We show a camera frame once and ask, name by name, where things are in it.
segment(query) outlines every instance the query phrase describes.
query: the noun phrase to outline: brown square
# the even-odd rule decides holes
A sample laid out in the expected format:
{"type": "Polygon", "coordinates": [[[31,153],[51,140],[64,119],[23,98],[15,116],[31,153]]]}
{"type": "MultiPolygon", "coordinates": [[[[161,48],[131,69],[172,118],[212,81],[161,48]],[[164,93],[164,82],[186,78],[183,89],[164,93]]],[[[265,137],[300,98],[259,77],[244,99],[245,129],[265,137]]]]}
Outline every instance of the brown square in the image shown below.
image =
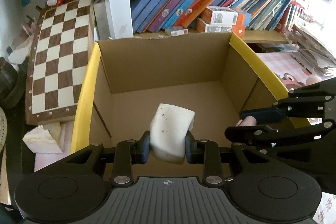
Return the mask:
{"type": "Polygon", "coordinates": [[[56,16],[54,17],[54,21],[53,21],[52,24],[55,25],[55,24],[58,24],[58,23],[63,22],[63,21],[64,21],[64,17],[65,17],[65,13],[60,14],[60,15],[56,15],[56,16]]]}
{"type": "Polygon", "coordinates": [[[58,74],[58,88],[66,88],[72,85],[72,70],[60,72],[58,74]]]}
{"type": "Polygon", "coordinates": [[[40,37],[39,37],[40,40],[45,39],[46,37],[49,37],[50,32],[51,32],[51,27],[43,29],[40,33],[40,37]]]}
{"type": "Polygon", "coordinates": [[[74,42],[73,41],[61,44],[60,47],[59,47],[59,57],[72,54],[73,49],[74,49],[74,42]]]}
{"type": "Polygon", "coordinates": [[[58,59],[48,61],[45,66],[45,76],[58,73],[58,59]]]}
{"type": "Polygon", "coordinates": [[[68,3],[67,11],[76,9],[78,7],[78,2],[79,2],[79,0],[71,2],[71,3],[68,3]]]}
{"type": "Polygon", "coordinates": [[[74,40],[80,39],[83,37],[88,37],[89,36],[89,25],[82,26],[79,28],[75,29],[75,37],[74,40]]]}
{"type": "Polygon", "coordinates": [[[88,15],[89,13],[90,13],[90,7],[89,6],[78,8],[77,17],[85,16],[85,15],[88,15]]]}
{"type": "Polygon", "coordinates": [[[44,19],[48,19],[50,17],[53,17],[56,13],[56,8],[53,8],[45,13],[44,19]]]}
{"type": "Polygon", "coordinates": [[[39,65],[47,61],[47,52],[48,50],[44,50],[36,54],[35,65],[39,65]]]}
{"type": "Polygon", "coordinates": [[[45,109],[58,107],[58,90],[45,93],[45,109]]]}
{"type": "Polygon", "coordinates": [[[41,78],[38,80],[35,80],[33,83],[33,95],[39,95],[41,93],[44,93],[44,80],[45,78],[41,78]]]}
{"type": "Polygon", "coordinates": [[[50,37],[48,48],[59,45],[61,43],[61,36],[62,33],[58,33],[50,37]]]}
{"type": "Polygon", "coordinates": [[[87,58],[87,51],[85,52],[78,52],[73,54],[73,68],[79,68],[87,65],[88,58],[87,58]]]}
{"type": "Polygon", "coordinates": [[[79,100],[79,95],[81,93],[81,88],[82,88],[82,85],[74,85],[73,86],[73,102],[75,104],[78,103],[78,100],[79,100]]]}
{"type": "Polygon", "coordinates": [[[67,20],[63,23],[63,32],[74,29],[76,25],[76,18],[67,20]]]}

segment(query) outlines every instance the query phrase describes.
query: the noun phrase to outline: gray ribbed plate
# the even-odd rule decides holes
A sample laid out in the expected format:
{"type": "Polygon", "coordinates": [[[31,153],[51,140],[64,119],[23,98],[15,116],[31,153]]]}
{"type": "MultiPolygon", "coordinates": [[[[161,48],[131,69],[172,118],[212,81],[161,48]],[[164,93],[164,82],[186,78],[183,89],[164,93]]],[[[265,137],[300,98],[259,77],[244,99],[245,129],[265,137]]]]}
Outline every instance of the gray ribbed plate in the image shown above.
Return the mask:
{"type": "MultiPolygon", "coordinates": [[[[73,224],[261,224],[239,212],[220,189],[196,178],[139,178],[112,191],[95,213],[73,224]]],[[[300,224],[316,224],[307,219],[300,224]]],[[[35,224],[26,220],[23,224],[35,224]]]]}

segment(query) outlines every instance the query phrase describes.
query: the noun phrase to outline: open cardboard box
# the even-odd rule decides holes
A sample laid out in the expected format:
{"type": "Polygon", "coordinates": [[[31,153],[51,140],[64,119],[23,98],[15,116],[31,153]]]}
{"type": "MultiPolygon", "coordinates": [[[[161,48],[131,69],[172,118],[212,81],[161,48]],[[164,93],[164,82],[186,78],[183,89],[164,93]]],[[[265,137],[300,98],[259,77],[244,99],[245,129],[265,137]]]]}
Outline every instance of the open cardboard box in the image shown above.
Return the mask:
{"type": "MultiPolygon", "coordinates": [[[[192,33],[164,39],[124,38],[96,43],[77,107],[71,151],[89,143],[116,146],[140,139],[160,103],[195,112],[192,134],[230,147],[224,131],[244,109],[287,97],[277,76],[231,33],[192,33]]],[[[277,128],[306,126],[292,119],[277,128]]],[[[173,165],[150,156],[137,176],[200,176],[202,165],[173,165]]]]}

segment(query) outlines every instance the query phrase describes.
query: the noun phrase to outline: metal screw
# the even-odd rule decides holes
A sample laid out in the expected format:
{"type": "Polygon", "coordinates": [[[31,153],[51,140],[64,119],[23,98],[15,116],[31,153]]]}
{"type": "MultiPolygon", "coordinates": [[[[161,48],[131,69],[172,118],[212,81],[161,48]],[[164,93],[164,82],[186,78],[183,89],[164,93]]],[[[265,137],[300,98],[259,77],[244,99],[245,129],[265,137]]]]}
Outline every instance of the metal screw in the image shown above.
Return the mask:
{"type": "Polygon", "coordinates": [[[332,122],[325,122],[325,123],[323,124],[323,126],[324,126],[325,128],[330,128],[330,127],[332,127],[332,125],[333,125],[332,122]]]}
{"type": "Polygon", "coordinates": [[[130,178],[127,176],[117,176],[114,178],[114,182],[118,183],[118,184],[126,184],[128,182],[130,182],[130,178]]]}
{"type": "Polygon", "coordinates": [[[222,182],[222,178],[219,176],[208,176],[205,180],[210,184],[218,184],[222,182]]]}

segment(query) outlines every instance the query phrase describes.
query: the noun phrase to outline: chessboard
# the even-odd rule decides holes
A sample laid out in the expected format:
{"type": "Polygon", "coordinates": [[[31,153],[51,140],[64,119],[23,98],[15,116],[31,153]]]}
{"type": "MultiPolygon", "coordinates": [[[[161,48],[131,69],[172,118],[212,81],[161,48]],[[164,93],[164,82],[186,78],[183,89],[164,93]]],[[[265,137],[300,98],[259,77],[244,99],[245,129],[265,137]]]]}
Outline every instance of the chessboard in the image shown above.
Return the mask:
{"type": "Polygon", "coordinates": [[[43,10],[31,46],[26,81],[26,122],[74,119],[93,47],[93,0],[43,10]]]}

